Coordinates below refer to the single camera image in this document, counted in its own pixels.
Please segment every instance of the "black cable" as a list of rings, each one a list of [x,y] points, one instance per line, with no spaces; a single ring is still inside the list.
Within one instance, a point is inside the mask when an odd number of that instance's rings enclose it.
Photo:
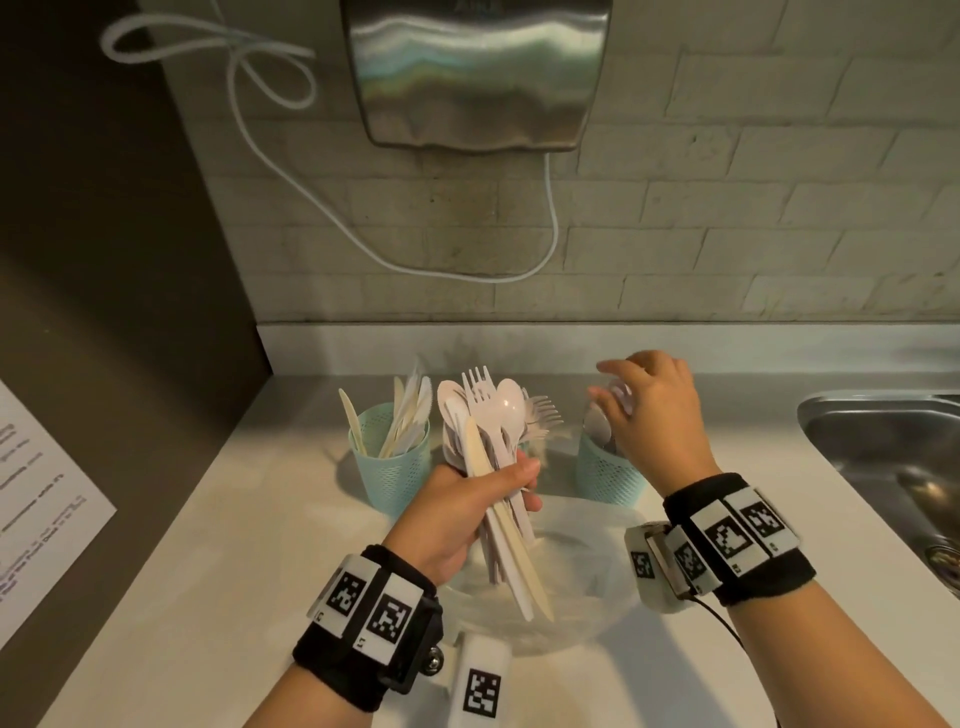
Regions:
[[[736,631],[730,626],[730,623],[717,614],[717,611],[713,609],[713,607],[693,595],[688,596],[687,599],[690,601],[695,601],[697,604],[710,612],[714,617],[716,617],[716,620],[727,628],[727,631],[730,632],[731,636],[736,640],[736,643],[740,645],[740,649],[742,649],[744,652],[747,651],[747,648],[743,646],[743,640],[741,640],[740,636],[736,634]],[[777,728],[780,728],[780,719],[777,717],[776,713],[774,713],[774,720],[777,722]]]

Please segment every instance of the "dark brown panel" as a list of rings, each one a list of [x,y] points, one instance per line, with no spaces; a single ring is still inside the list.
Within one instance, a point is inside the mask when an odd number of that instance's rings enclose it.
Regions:
[[[127,0],[14,0],[0,25],[0,379],[117,514],[0,651],[38,723],[269,376],[161,69],[97,36]]]

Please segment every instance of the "person's left hand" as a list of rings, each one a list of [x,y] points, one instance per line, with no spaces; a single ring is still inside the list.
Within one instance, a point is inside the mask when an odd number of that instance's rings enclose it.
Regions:
[[[487,509],[519,488],[536,488],[540,461],[517,453],[516,465],[464,478],[439,465],[383,540],[383,545],[420,571],[436,586],[446,583],[467,560],[470,545]],[[528,511],[543,501],[523,494]]]

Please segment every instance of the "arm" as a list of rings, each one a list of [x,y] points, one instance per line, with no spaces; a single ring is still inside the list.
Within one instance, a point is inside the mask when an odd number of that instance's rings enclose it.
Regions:
[[[484,477],[464,479],[438,467],[394,524],[383,545],[437,586],[461,569],[487,508],[520,488],[536,488],[540,461],[517,454],[517,464]],[[543,507],[524,492],[529,511]],[[364,713],[312,672],[291,665],[244,728],[367,728]]]
[[[630,418],[608,391],[589,392],[661,496],[721,473],[686,362],[640,352],[597,369],[630,385]],[[737,604],[730,616],[784,728],[948,728],[815,581]]]

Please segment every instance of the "tile wall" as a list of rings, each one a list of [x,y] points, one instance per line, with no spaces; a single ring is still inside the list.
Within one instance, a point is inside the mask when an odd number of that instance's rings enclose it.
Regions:
[[[377,149],[335,0],[221,2],[237,27],[319,49],[312,109],[245,80],[241,104],[378,252],[484,274],[540,258],[539,157]],[[203,0],[141,4],[210,16]],[[583,144],[553,158],[560,248],[502,286],[385,271],[245,147],[222,56],[166,72],[262,322],[960,320],[956,0],[616,0]]]

